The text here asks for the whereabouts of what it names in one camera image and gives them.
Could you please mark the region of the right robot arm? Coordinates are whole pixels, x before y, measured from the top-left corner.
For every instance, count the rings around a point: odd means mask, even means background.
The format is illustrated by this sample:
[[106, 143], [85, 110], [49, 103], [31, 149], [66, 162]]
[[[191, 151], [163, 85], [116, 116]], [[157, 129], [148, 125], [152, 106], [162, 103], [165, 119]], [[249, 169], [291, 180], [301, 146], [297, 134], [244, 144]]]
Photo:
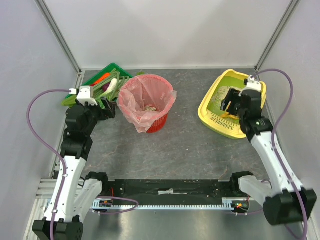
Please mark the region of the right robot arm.
[[253, 89], [230, 88], [220, 109], [239, 118], [240, 128], [258, 153], [271, 186], [261, 183], [252, 173], [234, 173], [243, 193], [262, 206], [272, 226], [307, 222], [317, 201], [313, 189], [306, 189], [289, 166], [270, 120], [262, 116], [262, 94]]

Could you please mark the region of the orange litter scoop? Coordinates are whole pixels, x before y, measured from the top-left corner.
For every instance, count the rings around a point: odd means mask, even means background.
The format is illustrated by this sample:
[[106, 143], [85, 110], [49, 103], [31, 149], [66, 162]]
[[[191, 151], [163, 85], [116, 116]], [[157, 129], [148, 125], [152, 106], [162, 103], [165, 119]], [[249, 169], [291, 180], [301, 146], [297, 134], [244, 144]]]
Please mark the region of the orange litter scoop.
[[223, 111], [223, 114], [220, 116], [222, 119], [226, 119], [226, 118], [234, 119], [234, 120], [239, 119], [236, 114], [234, 115], [236, 110], [235, 110], [235, 104], [232, 101], [226, 102], [225, 99], [222, 100], [220, 110]]

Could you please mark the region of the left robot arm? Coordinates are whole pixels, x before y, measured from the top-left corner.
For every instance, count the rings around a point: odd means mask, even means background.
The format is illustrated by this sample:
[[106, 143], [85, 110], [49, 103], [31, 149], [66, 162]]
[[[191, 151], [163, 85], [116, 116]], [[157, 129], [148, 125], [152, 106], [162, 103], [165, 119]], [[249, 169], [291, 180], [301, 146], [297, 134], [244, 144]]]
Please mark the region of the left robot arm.
[[99, 121], [115, 118], [116, 104], [102, 98], [99, 104], [77, 102], [66, 111], [66, 129], [59, 156], [55, 189], [44, 217], [35, 220], [32, 231], [40, 240], [80, 240], [84, 220], [98, 195], [108, 189], [105, 172], [90, 172], [78, 192], [79, 180], [87, 163], [93, 140], [91, 134]]

